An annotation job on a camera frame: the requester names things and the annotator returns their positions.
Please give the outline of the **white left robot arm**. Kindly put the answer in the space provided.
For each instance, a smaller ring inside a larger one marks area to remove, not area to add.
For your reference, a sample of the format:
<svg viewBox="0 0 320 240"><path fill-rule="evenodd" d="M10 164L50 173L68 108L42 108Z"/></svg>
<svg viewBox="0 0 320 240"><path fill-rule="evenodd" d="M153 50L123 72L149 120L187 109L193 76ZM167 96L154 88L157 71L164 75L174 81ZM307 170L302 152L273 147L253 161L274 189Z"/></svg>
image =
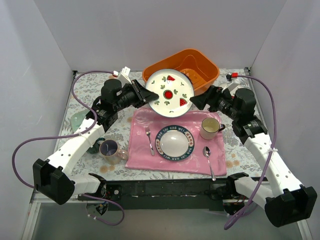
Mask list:
<svg viewBox="0 0 320 240"><path fill-rule="evenodd" d="M90 194L95 200L106 196L106 180L94 173L71 178L78 160L104 135L118 119L118 112L133 106L140 108L159 98L137 80L122 85L118 79L105 81L92 110L70 138L46 160L37 159L32 166L35 189L59 205L73 195Z"/></svg>

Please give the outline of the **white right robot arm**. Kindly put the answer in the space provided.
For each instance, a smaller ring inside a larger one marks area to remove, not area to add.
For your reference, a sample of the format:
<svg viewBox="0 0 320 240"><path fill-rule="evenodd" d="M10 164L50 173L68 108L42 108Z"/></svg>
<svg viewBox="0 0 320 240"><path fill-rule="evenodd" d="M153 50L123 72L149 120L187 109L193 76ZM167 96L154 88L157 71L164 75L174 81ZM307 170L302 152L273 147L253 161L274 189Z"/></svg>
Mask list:
<svg viewBox="0 0 320 240"><path fill-rule="evenodd" d="M241 195L264 209L275 227L282 227L311 216L317 199L313 187L305 187L289 170L268 134L264 124L255 116L256 98L252 90L239 88L231 95L228 89L211 86L190 101L200 110L209 105L209 112L220 111L232 119L232 130L254 156L269 187L261 185L245 173L227 178L226 192L232 199Z"/></svg>

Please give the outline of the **white watermelon pattern plate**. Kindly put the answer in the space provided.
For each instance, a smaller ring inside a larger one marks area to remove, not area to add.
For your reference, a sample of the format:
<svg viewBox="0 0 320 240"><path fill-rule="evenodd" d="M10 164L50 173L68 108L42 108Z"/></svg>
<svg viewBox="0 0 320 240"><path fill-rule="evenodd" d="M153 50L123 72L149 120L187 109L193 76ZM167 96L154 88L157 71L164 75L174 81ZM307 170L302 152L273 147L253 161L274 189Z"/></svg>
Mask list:
<svg viewBox="0 0 320 240"><path fill-rule="evenodd" d="M149 106L159 115L176 118L184 115L192 106L194 88L191 80L182 72L174 69L161 69L153 73L145 88L158 94L158 99Z"/></svg>

